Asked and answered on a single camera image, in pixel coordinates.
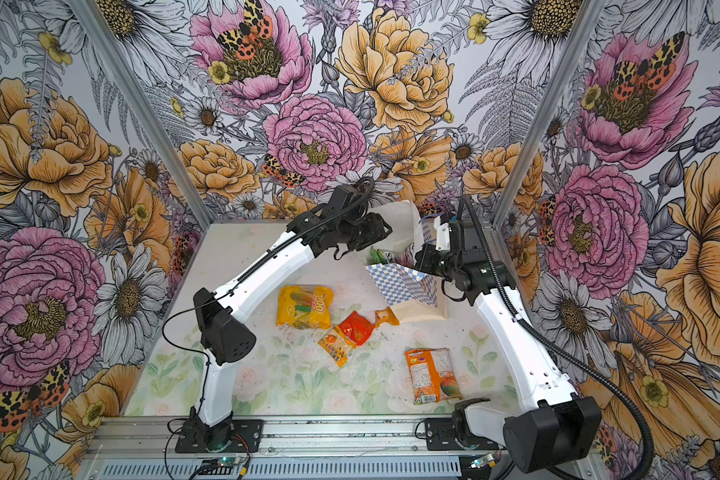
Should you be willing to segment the green chips snack bag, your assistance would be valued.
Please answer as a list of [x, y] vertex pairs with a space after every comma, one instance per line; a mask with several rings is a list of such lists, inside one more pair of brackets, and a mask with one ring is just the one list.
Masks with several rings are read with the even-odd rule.
[[368, 255], [368, 265], [387, 265], [394, 261], [394, 254], [390, 251], [371, 247]]

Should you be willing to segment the blue checkered paper bag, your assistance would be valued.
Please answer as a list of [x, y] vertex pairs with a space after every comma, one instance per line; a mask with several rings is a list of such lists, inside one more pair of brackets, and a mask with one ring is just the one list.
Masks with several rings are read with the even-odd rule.
[[426, 240], [432, 239], [430, 224], [420, 217], [418, 208], [410, 201], [388, 203], [372, 207], [370, 211], [381, 214], [393, 232], [386, 239], [361, 250], [358, 256], [388, 307], [401, 323], [446, 319], [446, 300], [440, 291], [438, 277], [394, 261], [387, 265], [367, 264], [371, 247], [392, 252], [394, 260], [407, 249], [417, 251]]

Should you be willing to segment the small orange candy packet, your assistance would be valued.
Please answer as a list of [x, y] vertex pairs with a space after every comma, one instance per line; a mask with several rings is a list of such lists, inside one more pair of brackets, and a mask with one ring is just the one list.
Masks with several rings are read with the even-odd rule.
[[380, 328], [384, 324], [399, 326], [400, 321], [390, 307], [375, 312], [375, 327]]

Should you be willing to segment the yellow snack bag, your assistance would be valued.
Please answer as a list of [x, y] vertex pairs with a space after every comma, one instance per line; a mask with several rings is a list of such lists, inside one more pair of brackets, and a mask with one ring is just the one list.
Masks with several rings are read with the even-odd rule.
[[295, 329], [328, 329], [334, 292], [325, 286], [288, 285], [280, 289], [276, 325]]

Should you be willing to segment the red snack packet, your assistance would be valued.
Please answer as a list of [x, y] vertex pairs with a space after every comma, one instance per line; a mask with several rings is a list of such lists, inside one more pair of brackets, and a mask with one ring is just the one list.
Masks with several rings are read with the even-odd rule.
[[368, 319], [353, 311], [339, 324], [339, 328], [355, 345], [362, 346], [371, 337], [375, 326]]

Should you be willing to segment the orange white snack bag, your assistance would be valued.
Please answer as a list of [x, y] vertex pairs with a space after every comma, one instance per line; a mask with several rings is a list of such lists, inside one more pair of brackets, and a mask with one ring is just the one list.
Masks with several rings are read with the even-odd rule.
[[446, 348], [405, 352], [415, 405], [461, 398], [461, 391]]

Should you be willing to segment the orange yellow snack packet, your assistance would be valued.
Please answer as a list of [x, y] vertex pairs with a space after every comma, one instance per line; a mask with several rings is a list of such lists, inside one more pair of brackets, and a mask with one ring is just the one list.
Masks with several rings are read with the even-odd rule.
[[318, 345], [323, 348], [339, 368], [346, 365], [356, 348], [353, 341], [338, 326], [331, 328], [318, 341]]

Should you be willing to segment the purple Fox's candy bag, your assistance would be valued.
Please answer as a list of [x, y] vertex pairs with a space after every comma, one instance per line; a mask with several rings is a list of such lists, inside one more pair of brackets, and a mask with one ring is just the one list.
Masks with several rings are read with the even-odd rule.
[[395, 257], [394, 262], [406, 268], [416, 268], [416, 251], [407, 249]]

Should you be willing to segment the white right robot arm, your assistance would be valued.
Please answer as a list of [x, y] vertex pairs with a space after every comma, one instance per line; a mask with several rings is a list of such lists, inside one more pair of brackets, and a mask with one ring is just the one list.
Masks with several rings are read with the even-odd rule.
[[569, 376], [535, 337], [506, 266], [491, 256], [485, 233], [469, 219], [434, 220], [415, 253], [416, 270], [451, 282], [494, 335], [514, 384], [515, 412], [487, 395], [459, 402], [455, 439], [492, 442], [523, 473], [552, 470], [585, 458], [601, 422], [599, 407], [580, 396]]

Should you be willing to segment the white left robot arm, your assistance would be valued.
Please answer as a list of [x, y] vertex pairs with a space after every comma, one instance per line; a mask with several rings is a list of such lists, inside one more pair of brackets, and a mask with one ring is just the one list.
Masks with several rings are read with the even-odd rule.
[[386, 239], [392, 227], [369, 210], [375, 181], [363, 178], [336, 187], [329, 201], [291, 220], [278, 239], [245, 271], [211, 292], [193, 296], [203, 353], [204, 380], [190, 422], [202, 433], [215, 432], [231, 422], [232, 369], [247, 356], [256, 336], [245, 325], [260, 303], [302, 267], [332, 250], [336, 260], [347, 252], [364, 250]]

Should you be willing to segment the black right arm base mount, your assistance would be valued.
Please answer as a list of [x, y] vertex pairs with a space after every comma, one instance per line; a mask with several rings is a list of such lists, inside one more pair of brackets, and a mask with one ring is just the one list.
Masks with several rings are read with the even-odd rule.
[[498, 443], [475, 435], [467, 426], [466, 408], [489, 401], [487, 397], [460, 401], [448, 418], [425, 418], [424, 430], [416, 436], [426, 441], [428, 451], [499, 450]]

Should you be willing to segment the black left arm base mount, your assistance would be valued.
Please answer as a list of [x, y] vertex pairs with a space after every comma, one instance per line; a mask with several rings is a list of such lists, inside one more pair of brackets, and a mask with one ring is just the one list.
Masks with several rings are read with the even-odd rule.
[[235, 419], [232, 414], [215, 426], [207, 426], [192, 407], [179, 429], [175, 451], [182, 454], [256, 453], [263, 427], [263, 420]]

